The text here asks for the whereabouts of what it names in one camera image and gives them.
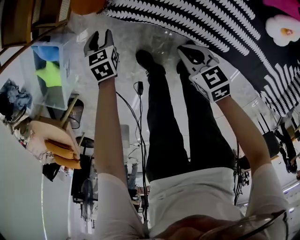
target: power adapter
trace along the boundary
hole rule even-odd
[[[143,86],[143,82],[139,81],[137,83],[137,94],[139,96],[143,95],[143,91],[144,91],[144,86]]]

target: patterned blanket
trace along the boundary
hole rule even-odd
[[[237,68],[281,116],[300,100],[300,43],[274,43],[265,22],[284,13],[261,0],[114,0],[106,14],[152,23],[209,48]]]

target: green star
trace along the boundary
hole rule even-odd
[[[61,86],[60,68],[53,62],[47,61],[46,67],[37,70],[36,75],[44,80],[48,88]]]

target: eyeglass frame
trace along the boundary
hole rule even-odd
[[[240,236],[240,237],[238,237],[238,238],[235,239],[235,240],[244,240],[244,239],[247,239],[247,238],[249,238],[249,237],[251,237],[251,236],[253,236],[253,235],[261,232],[262,230],[266,229],[267,227],[271,226],[274,223],[274,221],[278,217],[282,216],[283,214],[284,214],[283,222],[285,224],[285,230],[286,230],[285,240],[287,240],[289,234],[288,234],[287,211],[286,210],[281,210],[281,211],[278,211],[278,212],[273,212],[271,214],[260,214],[260,215],[253,215],[253,216],[249,216],[249,217],[244,217],[244,218],[242,218],[242,219],[240,219],[238,221],[233,222],[230,225],[220,226],[220,227],[217,227],[217,228],[209,230],[204,235],[202,235],[199,238],[199,240],[202,240],[203,237],[205,237],[208,233],[213,233],[213,232],[217,232],[217,231],[221,232],[221,231],[226,230],[227,228],[233,227],[233,226],[238,225],[238,224],[240,224],[242,222],[249,221],[249,220],[252,220],[252,219],[255,219],[255,218],[258,218],[258,217],[260,217],[260,218],[262,218],[262,217],[266,217],[266,218],[269,217],[269,218],[271,218],[271,220],[269,222],[265,223],[264,225],[260,226],[259,228],[255,229],[255,230],[253,230],[251,232],[248,232],[247,234],[245,234],[243,236]]]

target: magenta cloth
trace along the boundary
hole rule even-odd
[[[300,21],[300,3],[297,0],[263,0],[263,3],[276,7]]]

